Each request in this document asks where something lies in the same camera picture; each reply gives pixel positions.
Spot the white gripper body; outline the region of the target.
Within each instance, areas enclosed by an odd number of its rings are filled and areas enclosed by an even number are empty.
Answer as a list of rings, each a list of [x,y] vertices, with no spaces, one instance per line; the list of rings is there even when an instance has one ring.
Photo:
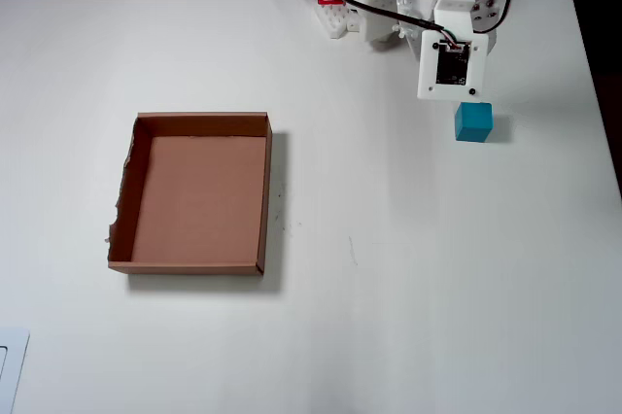
[[[488,30],[495,26],[501,17],[501,2],[500,0],[475,0],[470,14],[474,32]]]

